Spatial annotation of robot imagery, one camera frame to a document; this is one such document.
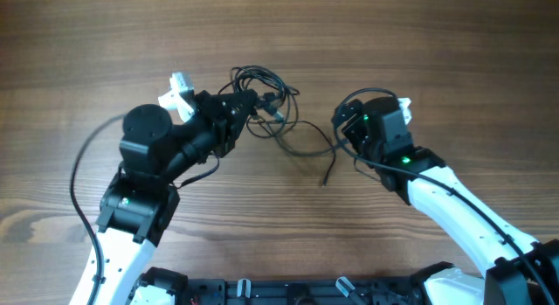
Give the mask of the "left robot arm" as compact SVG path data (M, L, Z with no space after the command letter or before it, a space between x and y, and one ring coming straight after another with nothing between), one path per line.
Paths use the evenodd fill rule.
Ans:
M121 117L121 163L100 201L93 248L73 304L124 304L152 259L180 197L175 180L207 157L226 156L258 95L168 92Z

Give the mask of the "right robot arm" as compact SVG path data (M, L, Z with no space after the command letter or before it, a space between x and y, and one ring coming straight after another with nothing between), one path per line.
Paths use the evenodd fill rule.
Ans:
M414 144L409 99L345 100L331 122L335 138L367 164L385 189L438 224L479 271L448 262L413 280L425 304L556 304L558 242L542 243L499 216L458 179L446 162Z

